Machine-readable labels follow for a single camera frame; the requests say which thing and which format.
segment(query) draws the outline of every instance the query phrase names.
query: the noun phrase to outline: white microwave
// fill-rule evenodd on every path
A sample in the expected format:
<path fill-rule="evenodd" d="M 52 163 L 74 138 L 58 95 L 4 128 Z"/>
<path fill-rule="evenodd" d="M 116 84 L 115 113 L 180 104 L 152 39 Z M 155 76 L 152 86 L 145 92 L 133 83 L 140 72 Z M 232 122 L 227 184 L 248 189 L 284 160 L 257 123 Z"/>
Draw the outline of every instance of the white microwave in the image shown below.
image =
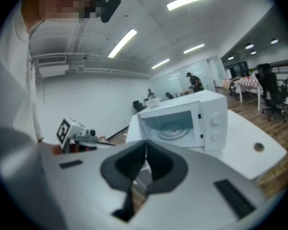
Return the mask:
<path fill-rule="evenodd" d="M 144 139 L 213 151 L 225 147 L 227 110 L 225 96 L 204 90 L 160 102 L 138 116 Z"/>

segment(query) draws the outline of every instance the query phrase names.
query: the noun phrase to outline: glass wall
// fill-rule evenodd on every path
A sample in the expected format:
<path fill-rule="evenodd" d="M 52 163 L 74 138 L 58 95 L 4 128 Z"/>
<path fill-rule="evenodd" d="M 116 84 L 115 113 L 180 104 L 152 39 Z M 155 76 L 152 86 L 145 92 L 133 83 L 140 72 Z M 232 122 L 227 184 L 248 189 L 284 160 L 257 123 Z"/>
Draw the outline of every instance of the glass wall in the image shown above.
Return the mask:
<path fill-rule="evenodd" d="M 189 91 L 191 83 L 189 78 L 186 77 L 187 72 L 197 76 L 202 81 L 205 90 L 216 91 L 207 61 L 202 60 L 153 80 L 156 96 L 162 100 L 167 100 L 166 92 L 176 97 L 176 94 L 180 96 L 182 92 Z"/>

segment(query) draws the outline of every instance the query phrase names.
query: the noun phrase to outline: white shirt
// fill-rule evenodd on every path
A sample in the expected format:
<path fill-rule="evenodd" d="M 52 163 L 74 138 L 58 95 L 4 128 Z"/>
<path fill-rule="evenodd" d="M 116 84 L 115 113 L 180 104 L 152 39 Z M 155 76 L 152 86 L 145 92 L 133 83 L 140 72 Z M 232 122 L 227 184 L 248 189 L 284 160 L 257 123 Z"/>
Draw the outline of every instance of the white shirt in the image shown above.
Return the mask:
<path fill-rule="evenodd" d="M 41 140 L 36 111 L 35 68 L 30 62 L 29 34 L 19 2 L 0 31 L 0 127 Z"/>

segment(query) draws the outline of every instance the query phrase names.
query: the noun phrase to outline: round table hole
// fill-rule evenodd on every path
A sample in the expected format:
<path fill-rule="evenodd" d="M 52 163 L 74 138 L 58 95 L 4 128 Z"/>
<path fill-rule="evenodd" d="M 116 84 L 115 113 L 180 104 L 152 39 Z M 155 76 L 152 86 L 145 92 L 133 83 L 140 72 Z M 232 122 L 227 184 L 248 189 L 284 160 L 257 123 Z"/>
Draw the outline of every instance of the round table hole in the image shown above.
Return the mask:
<path fill-rule="evenodd" d="M 254 149 L 255 149 L 256 151 L 258 151 L 258 152 L 261 152 L 261 151 L 264 150 L 264 146 L 263 146 L 263 144 L 261 144 L 261 143 L 255 143 Z"/>

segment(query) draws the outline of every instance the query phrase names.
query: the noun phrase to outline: man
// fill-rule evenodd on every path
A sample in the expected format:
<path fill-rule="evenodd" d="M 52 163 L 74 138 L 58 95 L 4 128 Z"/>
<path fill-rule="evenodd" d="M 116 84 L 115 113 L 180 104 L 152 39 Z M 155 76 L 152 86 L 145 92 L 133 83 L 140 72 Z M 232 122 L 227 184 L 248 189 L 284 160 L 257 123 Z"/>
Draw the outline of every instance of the man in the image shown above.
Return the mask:
<path fill-rule="evenodd" d="M 95 4 L 104 4 L 101 1 L 106 0 L 21 0 L 15 6 L 0 31 L 0 94 L 4 97 L 0 100 L 0 126 L 42 142 L 29 33 L 44 20 L 67 21 L 95 12 Z M 13 108 L 8 101 L 13 101 Z M 48 146 L 54 154 L 62 153 L 59 145 Z"/>
<path fill-rule="evenodd" d="M 189 89 L 193 89 L 194 93 L 204 89 L 202 82 L 198 77 L 192 75 L 190 72 L 187 73 L 187 77 L 190 78 L 190 83 L 192 85 Z"/>
<path fill-rule="evenodd" d="M 148 89 L 148 98 L 155 98 L 156 96 L 155 96 L 155 94 L 152 92 L 152 90 L 151 89 Z"/>

